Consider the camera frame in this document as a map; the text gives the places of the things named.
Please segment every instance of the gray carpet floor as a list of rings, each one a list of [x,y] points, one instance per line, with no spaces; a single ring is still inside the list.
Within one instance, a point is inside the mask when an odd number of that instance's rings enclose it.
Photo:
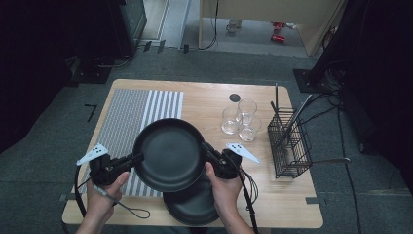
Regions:
[[[0,233],[64,233],[64,202],[59,197],[70,193],[75,162],[88,148],[114,80],[278,83],[288,88],[292,104],[298,106],[308,94],[299,92],[292,69],[311,69],[316,62],[316,58],[208,51],[183,54],[168,48],[158,54],[156,48],[145,53],[139,49],[128,63],[112,69],[106,84],[63,88],[30,133],[0,155]],[[90,122],[92,108],[85,104],[97,105]],[[320,98],[302,117],[309,119],[329,107],[327,98]],[[339,126],[346,157],[353,163],[347,168],[313,165],[310,169],[321,200],[323,227],[273,229],[272,233],[411,233],[413,197],[398,169],[381,155],[359,153],[357,136],[345,111],[334,109],[307,124],[313,160],[343,157]],[[76,228],[68,225],[69,233]],[[103,232],[126,233],[127,228],[107,225]]]

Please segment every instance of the black metal basket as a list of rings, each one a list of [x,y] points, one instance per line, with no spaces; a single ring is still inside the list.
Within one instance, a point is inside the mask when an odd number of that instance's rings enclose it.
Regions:
[[[313,164],[305,124],[300,118],[290,123],[294,112],[295,109],[280,108],[268,126],[276,178],[298,177]]]

